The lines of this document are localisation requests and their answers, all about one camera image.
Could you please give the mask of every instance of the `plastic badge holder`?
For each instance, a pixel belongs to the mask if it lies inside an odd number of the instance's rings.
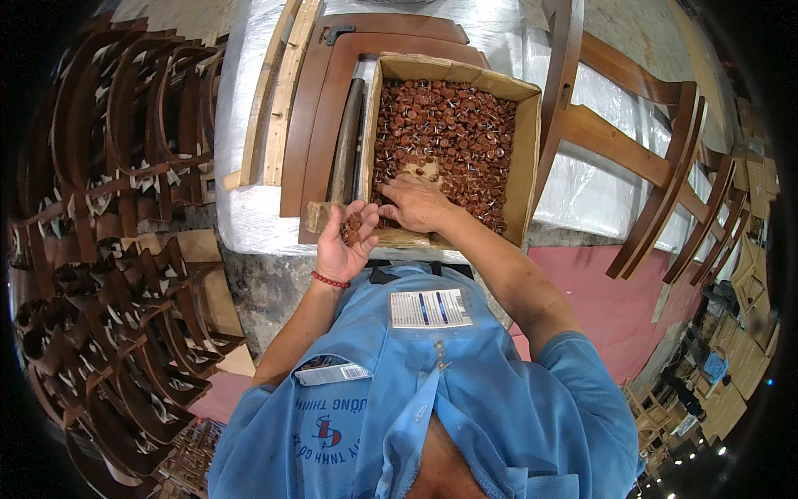
[[[402,341],[474,338],[481,331],[468,290],[428,287],[388,294],[388,335]]]

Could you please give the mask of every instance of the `metal bracket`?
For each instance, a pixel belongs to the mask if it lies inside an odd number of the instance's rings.
[[[327,45],[335,45],[335,41],[344,33],[354,33],[354,26],[330,26],[330,32],[327,34]]]

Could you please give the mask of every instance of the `wooden stick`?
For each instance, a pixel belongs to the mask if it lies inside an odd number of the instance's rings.
[[[261,162],[263,152],[260,145],[263,142],[263,124],[266,116],[264,104],[268,102],[272,86],[275,83],[275,69],[280,66],[282,56],[286,51],[286,37],[296,18],[302,0],[286,0],[280,18],[277,20],[275,30],[271,34],[269,47],[263,57],[263,65],[255,85],[255,95],[252,96],[247,135],[244,138],[244,152],[241,160],[241,169],[224,177],[223,185],[230,190],[242,185],[251,185],[257,181],[257,165]]]
[[[269,131],[266,137],[266,158],[263,162],[263,184],[282,183],[282,161],[286,154],[288,123],[294,93],[299,81],[299,71],[305,60],[310,33],[318,15],[324,10],[321,0],[306,0],[299,8],[294,28],[288,38],[288,47],[280,66],[275,86],[275,98],[271,103]]]
[[[360,125],[361,107],[363,105],[362,78],[352,80],[346,107],[338,130],[338,145],[335,149],[333,178],[330,181],[330,201],[334,204],[352,201],[352,184],[354,182],[354,155],[357,151],[358,127]]]

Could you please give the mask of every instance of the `plastic wrap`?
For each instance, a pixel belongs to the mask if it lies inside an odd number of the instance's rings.
[[[546,86],[550,45],[549,33],[526,29],[523,79],[540,88]],[[571,102],[586,105],[644,147],[665,157],[670,132],[664,124],[665,114],[651,102],[626,92],[582,64],[577,70]],[[691,169],[688,181],[706,202],[712,185],[701,167],[696,165]],[[607,158],[562,143],[533,220],[624,240],[650,190],[648,182]],[[724,206],[720,215],[722,224],[728,213]],[[695,223],[684,207],[678,205],[655,247],[679,252]],[[713,242],[711,236],[704,241],[697,259],[703,261]]]
[[[240,169],[255,83],[283,3],[242,0],[239,4],[219,86],[214,167],[219,178]],[[522,28],[517,0],[436,0],[425,4],[330,0],[324,14],[351,12],[401,12],[450,18],[463,26],[470,45],[486,54],[492,69],[545,88],[551,52],[549,34]],[[365,79],[366,98],[373,67],[373,61],[362,61],[356,69],[356,75]],[[573,102],[587,105],[647,148],[665,155],[670,133],[664,125],[664,114],[650,102],[628,94],[583,66],[577,74]],[[710,184],[699,168],[693,168],[689,182],[706,201]],[[619,165],[574,145],[563,144],[534,220],[547,226],[623,240],[642,210],[649,190],[648,183]],[[315,246],[296,242],[299,219],[279,217],[279,198],[280,187],[253,185],[232,192],[220,189],[216,207],[219,233],[225,245],[242,253],[313,255]],[[726,213],[724,208],[721,222]],[[694,224],[695,220],[678,206],[656,248],[677,252]],[[703,259],[714,242],[711,236],[708,239],[698,253],[699,259]],[[458,251],[429,249],[378,248],[374,257],[465,261]]]

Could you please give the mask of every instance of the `red bead bracelet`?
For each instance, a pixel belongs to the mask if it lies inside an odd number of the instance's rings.
[[[340,287],[341,289],[346,289],[347,287],[351,286],[352,283],[339,283],[338,281],[333,281],[332,279],[327,279],[323,275],[319,274],[316,271],[312,271],[310,276],[314,279],[318,279],[322,281],[324,284],[329,284],[330,286]]]

